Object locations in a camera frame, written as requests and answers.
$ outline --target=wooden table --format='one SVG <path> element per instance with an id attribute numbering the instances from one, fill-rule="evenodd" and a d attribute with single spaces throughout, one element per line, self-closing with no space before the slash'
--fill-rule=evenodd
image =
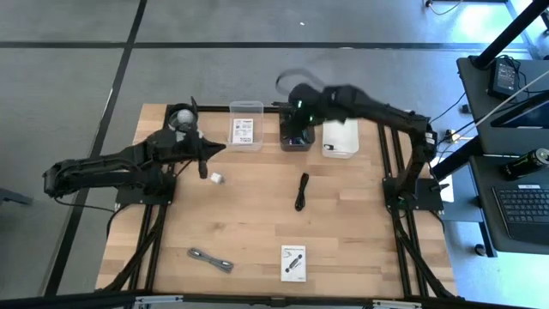
<path id="1" fill-rule="evenodd" d="M 134 142 L 160 129 L 165 111 L 166 105 L 143 105 Z M 201 112 L 199 127 L 207 139 L 226 142 L 228 117 L 227 112 Z M 224 175 L 225 184 L 200 179 L 194 162 L 179 176 L 176 196 L 167 210 L 154 291 L 402 297 L 395 236 L 383 203 L 377 125 L 359 121 L 360 151 L 340 160 L 323 157 L 320 142 L 308 152 L 283 152 L 278 115 L 266 113 L 263 122 L 260 151 L 223 151 L 208 162 L 208 170 Z M 316 134 L 322 138 L 322 126 L 316 127 Z M 407 160 L 409 142 L 405 135 L 401 140 Z M 394 157 L 391 160 L 395 173 Z M 311 178 L 306 206 L 297 212 L 294 203 L 303 172 Z M 130 206 L 112 223 L 97 288 L 110 283 L 134 253 L 143 210 L 142 205 Z M 440 222 L 428 212 L 415 215 L 424 259 L 455 293 Z M 306 246 L 307 282 L 281 282 L 281 245 Z M 232 273 L 188 257 L 191 247 L 234 262 Z M 144 285 L 147 265 L 145 257 L 138 287 Z M 419 294 L 411 258 L 408 268 L 413 291 Z"/>

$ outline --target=power adapter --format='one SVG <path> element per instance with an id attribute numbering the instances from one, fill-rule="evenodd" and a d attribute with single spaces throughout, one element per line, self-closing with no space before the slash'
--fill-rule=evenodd
<path id="1" fill-rule="evenodd" d="M 517 90 L 518 74 L 516 68 L 509 63 L 508 59 L 496 58 L 490 70 L 488 95 L 500 100 L 506 100 Z"/>

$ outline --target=black cylindrical container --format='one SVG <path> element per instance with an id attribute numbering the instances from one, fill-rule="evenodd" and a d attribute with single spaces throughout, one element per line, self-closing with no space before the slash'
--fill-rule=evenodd
<path id="1" fill-rule="evenodd" d="M 502 165 L 501 172 L 507 179 L 514 180 L 545 167 L 549 167 L 549 150 L 539 148 Z"/>

